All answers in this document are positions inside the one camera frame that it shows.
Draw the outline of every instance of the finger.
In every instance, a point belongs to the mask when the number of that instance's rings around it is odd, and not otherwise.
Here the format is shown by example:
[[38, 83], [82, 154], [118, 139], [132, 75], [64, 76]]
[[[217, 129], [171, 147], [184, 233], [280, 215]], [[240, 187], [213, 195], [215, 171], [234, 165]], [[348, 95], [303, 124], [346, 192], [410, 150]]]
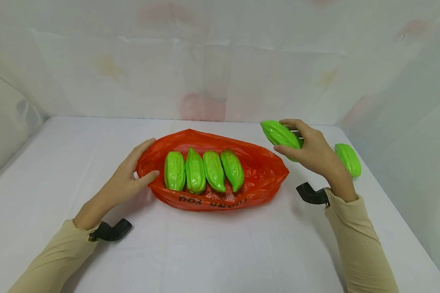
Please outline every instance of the finger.
[[137, 188], [142, 189], [145, 186], [149, 185], [150, 183], [152, 183], [153, 181], [155, 181], [156, 177], [158, 177], [158, 175], [160, 175], [160, 172], [158, 170], [154, 170], [151, 171], [150, 173], [146, 174], [145, 176], [143, 176], [140, 179], [137, 179]]
[[293, 133], [295, 136], [297, 136], [297, 138], [303, 138], [303, 135], [299, 131], [291, 131], [291, 133]]
[[300, 162], [301, 153], [303, 152], [303, 150], [301, 150], [301, 149], [293, 149], [293, 148], [290, 148], [290, 147], [288, 147], [286, 145], [280, 145], [280, 144], [274, 146], [274, 149], [277, 152], [279, 152], [282, 155], [284, 155], [285, 157], [294, 158], [298, 162]]
[[134, 172], [135, 167], [137, 167], [137, 163], [139, 162], [140, 157], [142, 157], [143, 152], [145, 152], [149, 147], [151, 147], [155, 143], [156, 139], [151, 138], [149, 140], [144, 141], [142, 144], [137, 145], [124, 160], [124, 163], [127, 164], [127, 168]]
[[294, 126], [295, 129], [300, 131], [301, 134], [303, 134], [304, 136], [307, 136], [307, 134], [310, 132], [310, 130], [313, 130], [313, 128], [311, 128], [308, 124], [301, 121], [300, 119], [287, 118], [287, 119], [280, 120], [279, 123], [283, 124], [283, 125]]
[[284, 125], [285, 127], [287, 127], [289, 130], [297, 130], [297, 128], [293, 125]]

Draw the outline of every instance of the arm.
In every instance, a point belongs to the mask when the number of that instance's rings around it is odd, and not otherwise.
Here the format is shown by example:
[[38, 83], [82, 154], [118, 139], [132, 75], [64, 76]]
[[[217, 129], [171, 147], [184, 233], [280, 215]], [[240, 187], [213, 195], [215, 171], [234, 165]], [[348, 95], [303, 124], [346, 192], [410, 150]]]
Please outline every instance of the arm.
[[93, 253], [98, 242], [91, 242], [88, 237], [99, 227], [106, 213], [135, 197], [159, 175], [159, 171], [152, 171], [140, 179], [133, 178], [137, 161], [154, 142], [155, 139], [150, 139], [134, 148], [103, 188], [83, 205], [75, 219], [64, 222], [9, 293], [60, 292], [66, 280]]
[[325, 189], [330, 203], [325, 215], [337, 239], [348, 292], [399, 292], [363, 198], [356, 194], [352, 176], [323, 134], [301, 120], [285, 119], [280, 123], [296, 131], [304, 139], [304, 145], [301, 149], [284, 145], [274, 149], [322, 175], [331, 186]]

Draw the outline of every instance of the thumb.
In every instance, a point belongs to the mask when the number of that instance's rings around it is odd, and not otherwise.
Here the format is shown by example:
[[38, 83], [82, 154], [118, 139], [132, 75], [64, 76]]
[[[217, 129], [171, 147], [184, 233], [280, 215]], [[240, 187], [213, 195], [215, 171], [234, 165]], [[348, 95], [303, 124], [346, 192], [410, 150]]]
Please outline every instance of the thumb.
[[140, 179], [137, 179], [137, 186], [139, 189], [144, 188], [145, 186], [149, 185], [150, 183], [154, 182], [156, 177], [160, 175], [160, 172], [158, 170], [151, 171], [150, 173], [146, 174]]
[[274, 146], [274, 150], [276, 152], [281, 153], [285, 157], [294, 158], [296, 161], [300, 161], [301, 152], [302, 152], [301, 149], [293, 149], [293, 148], [290, 148], [286, 145], [279, 144], [279, 145]]

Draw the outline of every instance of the pink stain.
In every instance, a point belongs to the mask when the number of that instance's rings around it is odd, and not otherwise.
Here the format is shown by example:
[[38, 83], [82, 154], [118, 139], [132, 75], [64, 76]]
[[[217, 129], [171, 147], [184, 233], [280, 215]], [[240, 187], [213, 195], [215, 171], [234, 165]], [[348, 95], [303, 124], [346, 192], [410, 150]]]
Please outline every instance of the pink stain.
[[139, 12], [140, 25], [145, 22], [174, 21], [174, 19], [189, 23], [193, 21], [194, 16], [186, 7], [172, 2], [147, 4]]
[[209, 93], [189, 93], [181, 100], [180, 112], [183, 120], [225, 121], [226, 105]]
[[429, 23], [423, 19], [414, 19], [408, 22], [401, 30], [396, 34], [395, 39], [403, 40], [407, 37], [418, 38], [424, 36], [429, 31]]
[[187, 25], [191, 31], [198, 31], [202, 36], [208, 36], [211, 21], [208, 15], [196, 15], [195, 10], [188, 7], [167, 3], [151, 3], [142, 6], [139, 11], [137, 22], [140, 27], [147, 24], [161, 25], [166, 22]]
[[332, 5], [332, 3], [337, 1], [338, 0], [311, 0], [311, 3], [317, 9], [325, 9], [328, 6]]
[[374, 97], [371, 95], [365, 95], [347, 112], [342, 120], [343, 127], [350, 127], [358, 123], [362, 117], [373, 106]]

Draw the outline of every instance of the hand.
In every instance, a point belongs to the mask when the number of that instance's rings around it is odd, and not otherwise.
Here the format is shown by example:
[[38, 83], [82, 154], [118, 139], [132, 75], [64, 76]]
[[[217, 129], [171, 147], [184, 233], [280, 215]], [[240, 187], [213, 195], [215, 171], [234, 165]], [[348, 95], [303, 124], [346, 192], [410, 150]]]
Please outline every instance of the hand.
[[133, 149], [103, 188], [78, 212], [74, 219], [77, 228], [85, 230], [93, 228], [112, 208], [135, 197], [158, 177], [160, 172], [154, 170], [140, 179], [134, 178], [139, 158], [155, 141], [154, 138], [149, 139]]
[[301, 149], [276, 145], [274, 147], [276, 151], [286, 157], [294, 158], [306, 169], [326, 178], [334, 194], [344, 201], [357, 199], [352, 176], [328, 145], [321, 131], [311, 128], [299, 119], [284, 119], [279, 123], [303, 138], [304, 144]]

